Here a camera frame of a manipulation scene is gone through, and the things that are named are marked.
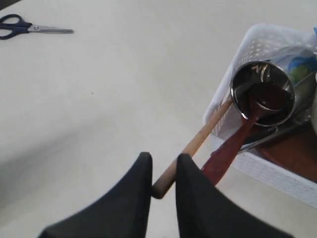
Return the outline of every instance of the basket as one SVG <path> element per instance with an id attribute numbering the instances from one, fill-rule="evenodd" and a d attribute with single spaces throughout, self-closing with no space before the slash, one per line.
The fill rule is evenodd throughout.
<path id="1" fill-rule="evenodd" d="M 267 53 L 287 46 L 302 46 L 317 54 L 315 35 L 267 23 L 259 23 L 252 26 L 246 33 L 204 114 L 204 123 L 229 97 L 229 84 L 237 68 L 252 61 L 255 57 L 264 56 Z M 240 126 L 240 115 L 232 105 L 212 131 L 212 149 L 217 149 Z M 261 158 L 256 150 L 250 150 L 238 155 L 234 159 L 232 166 L 271 187 L 317 208 L 316 183 Z"/>

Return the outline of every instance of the wooden stick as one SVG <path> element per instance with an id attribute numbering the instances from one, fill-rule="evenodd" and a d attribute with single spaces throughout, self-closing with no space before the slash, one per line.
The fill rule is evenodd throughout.
<path id="1" fill-rule="evenodd" d="M 207 123 L 201 128 L 201 130 L 195 135 L 195 137 L 187 144 L 185 149 L 181 152 L 182 154 L 189 154 L 191 157 L 197 152 L 202 143 L 206 140 L 208 135 L 226 113 L 230 105 L 232 104 L 231 99 L 228 99 L 221 105 L 219 110 L 214 113 L 207 121 Z M 176 175 L 176 164 L 175 159 L 171 165 L 165 170 L 165 172 L 158 178 L 158 180 L 152 186 L 152 197 L 162 199 L 169 188 L 173 185 Z"/>

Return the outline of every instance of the scissor handle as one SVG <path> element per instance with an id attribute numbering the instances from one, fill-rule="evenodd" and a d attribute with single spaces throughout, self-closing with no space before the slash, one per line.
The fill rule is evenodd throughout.
<path id="1" fill-rule="evenodd" d="M 10 18 L 18 18 L 17 23 L 4 23 L 6 20 Z M 32 26 L 32 23 L 26 22 L 20 15 L 17 14 L 9 14 L 0 18 L 0 29 L 2 30 L 10 30 L 11 33 L 5 36 L 0 36 L 0 40 L 7 40 L 14 36 L 29 33 L 28 28 Z"/>

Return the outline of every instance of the white table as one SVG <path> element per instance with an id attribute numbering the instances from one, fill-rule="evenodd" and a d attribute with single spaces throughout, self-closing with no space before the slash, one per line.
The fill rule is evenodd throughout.
<path id="1" fill-rule="evenodd" d="M 202 126 L 247 29 L 265 21 L 312 32 L 316 8 L 314 0 L 23 0 L 0 11 L 75 30 L 0 42 L 0 237 L 34 238 L 86 207 L 141 151 L 153 156 L 155 181 Z M 194 157 L 199 166 L 211 143 Z M 317 209 L 234 169 L 218 188 L 264 221 L 316 237 Z M 152 200 L 149 238 L 178 237 L 174 196 L 173 187 Z"/>

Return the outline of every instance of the red spoon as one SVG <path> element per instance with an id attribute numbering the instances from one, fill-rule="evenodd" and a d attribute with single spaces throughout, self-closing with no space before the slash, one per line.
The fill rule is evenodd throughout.
<path id="1" fill-rule="evenodd" d="M 230 136 L 202 167 L 203 173 L 216 185 L 228 170 L 252 126 L 261 118 L 283 110 L 289 97 L 288 92 L 272 82 L 255 84 L 249 91 L 251 115 L 248 120 Z"/>

